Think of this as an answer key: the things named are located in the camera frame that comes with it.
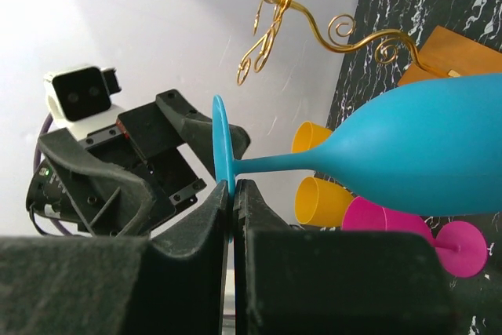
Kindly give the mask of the blue wine glass front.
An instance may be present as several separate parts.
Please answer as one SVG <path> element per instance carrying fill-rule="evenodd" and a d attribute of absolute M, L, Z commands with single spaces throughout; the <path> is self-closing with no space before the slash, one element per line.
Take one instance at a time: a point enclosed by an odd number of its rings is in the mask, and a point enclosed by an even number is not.
<path fill-rule="evenodd" d="M 414 82 L 381 93 L 317 147 L 238 160 L 224 101 L 213 98 L 217 181 L 242 173 L 314 170 L 389 209 L 427 217 L 501 209 L 501 76 Z"/>

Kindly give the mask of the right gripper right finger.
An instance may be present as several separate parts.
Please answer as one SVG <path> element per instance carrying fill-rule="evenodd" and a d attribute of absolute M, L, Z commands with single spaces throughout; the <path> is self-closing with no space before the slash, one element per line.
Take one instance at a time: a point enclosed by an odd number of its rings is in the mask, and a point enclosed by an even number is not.
<path fill-rule="evenodd" d="M 420 236 L 301 231 L 240 180 L 234 201 L 239 334 L 452 334 L 442 267 Z"/>

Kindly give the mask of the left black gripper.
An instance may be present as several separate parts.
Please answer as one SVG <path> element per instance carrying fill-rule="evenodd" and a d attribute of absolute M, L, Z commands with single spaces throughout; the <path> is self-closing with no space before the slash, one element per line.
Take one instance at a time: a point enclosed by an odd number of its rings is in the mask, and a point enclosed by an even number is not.
<path fill-rule="evenodd" d="M 160 110 L 126 111 L 114 125 L 88 134 L 85 149 L 67 129 L 38 138 L 92 236 L 104 220 L 115 222 L 118 237 L 150 233 L 197 203 L 206 183 L 178 150 L 184 143 L 216 177 L 212 119 L 176 89 L 158 94 L 155 103 Z"/>

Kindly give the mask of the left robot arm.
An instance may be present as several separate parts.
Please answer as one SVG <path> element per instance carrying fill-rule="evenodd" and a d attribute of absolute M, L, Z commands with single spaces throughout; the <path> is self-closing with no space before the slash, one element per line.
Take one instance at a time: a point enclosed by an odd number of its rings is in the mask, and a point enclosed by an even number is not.
<path fill-rule="evenodd" d="M 28 188 L 27 211 L 91 235 L 147 235 L 193 206 L 206 187 L 182 145 L 214 172 L 212 121 L 175 89 L 130 111 L 58 126 L 38 138 L 44 158 Z"/>

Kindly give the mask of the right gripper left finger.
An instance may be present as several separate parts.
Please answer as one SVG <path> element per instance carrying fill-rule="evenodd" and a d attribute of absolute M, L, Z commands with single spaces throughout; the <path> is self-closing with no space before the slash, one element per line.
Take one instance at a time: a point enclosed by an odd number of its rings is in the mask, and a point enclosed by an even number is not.
<path fill-rule="evenodd" d="M 219 334 L 227 185 L 145 237 L 4 237 L 4 334 Z"/>

